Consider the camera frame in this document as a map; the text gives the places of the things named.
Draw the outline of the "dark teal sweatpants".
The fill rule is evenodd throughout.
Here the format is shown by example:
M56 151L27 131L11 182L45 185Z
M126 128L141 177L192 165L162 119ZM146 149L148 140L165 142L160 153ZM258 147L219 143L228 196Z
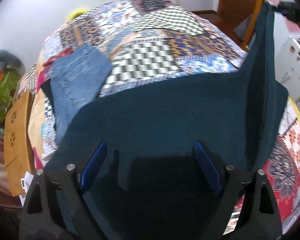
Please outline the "dark teal sweatpants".
M200 239L218 198L193 156L198 140L226 164L262 169L288 97L275 80L273 29L274 11L264 3L238 71L143 85L79 111L47 170L83 168L106 143L83 196L106 239Z

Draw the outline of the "yellow object behind bed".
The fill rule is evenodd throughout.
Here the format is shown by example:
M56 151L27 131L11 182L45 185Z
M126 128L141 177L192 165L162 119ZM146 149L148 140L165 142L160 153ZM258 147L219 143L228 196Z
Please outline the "yellow object behind bed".
M77 17L79 17L79 16L85 14L85 13L88 12L88 11L89 11L89 9L85 9L85 8L78 8L78 9L75 9L75 10L71 11L71 12L67 15L67 17L66 17L66 19L65 19L65 22L68 23L68 22L70 22L71 20L74 20L75 18L77 18Z

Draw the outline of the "folded blue jeans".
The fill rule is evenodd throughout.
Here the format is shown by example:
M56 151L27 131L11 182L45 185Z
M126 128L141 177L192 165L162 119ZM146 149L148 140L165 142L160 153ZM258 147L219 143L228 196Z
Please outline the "folded blue jeans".
M50 88L57 145L77 112L99 95L112 68L106 56L88 44L53 62Z

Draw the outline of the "wooden door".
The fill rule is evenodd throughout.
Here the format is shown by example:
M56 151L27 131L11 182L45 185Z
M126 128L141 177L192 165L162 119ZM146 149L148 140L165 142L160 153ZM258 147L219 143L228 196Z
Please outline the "wooden door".
M264 0L219 0L217 11L219 20L216 25L244 51L249 51L249 43L252 40L256 20L263 3ZM234 29L249 17L251 19L247 31L240 40L235 35Z

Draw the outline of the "green patterned bag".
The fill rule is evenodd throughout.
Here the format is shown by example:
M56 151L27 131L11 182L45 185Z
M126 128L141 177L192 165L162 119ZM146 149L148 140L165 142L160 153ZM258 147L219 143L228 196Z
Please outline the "green patterned bag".
M0 72L0 126L4 125L6 115L13 105L13 97L20 75L12 69Z

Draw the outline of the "patchwork patterned bedspread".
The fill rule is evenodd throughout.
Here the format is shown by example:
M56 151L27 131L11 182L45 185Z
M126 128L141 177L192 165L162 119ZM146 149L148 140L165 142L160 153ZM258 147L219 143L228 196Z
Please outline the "patchwork patterned bedspread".
M99 95L94 100L186 75L236 72L241 68L253 46L252 43L247 53L237 52L226 36L209 21L161 0L116 1L97 7L88 15L96 20L102 30L98 40L88 41L84 45L97 48L113 65ZM69 27L60 31L57 40L67 44L70 53L53 52L53 62L83 46L75 41L74 33ZM276 201L280 182L291 182L293 188L297 188L299 183L297 172L300 166L286 149L283 140L286 129L290 128L294 121L288 90L287 93L287 102L275 146L262 167ZM61 143L56 144L57 149L52 158L60 145ZM48 163L42 170L47 170Z

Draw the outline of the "wooden bedside board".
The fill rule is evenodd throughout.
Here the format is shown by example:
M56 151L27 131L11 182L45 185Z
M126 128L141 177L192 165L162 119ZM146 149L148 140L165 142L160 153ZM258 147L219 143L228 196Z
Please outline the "wooden bedside board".
M32 95L27 90L13 104L5 120L4 162L8 187L14 197L25 193L21 186L25 173L35 172L33 151L27 133L31 107Z

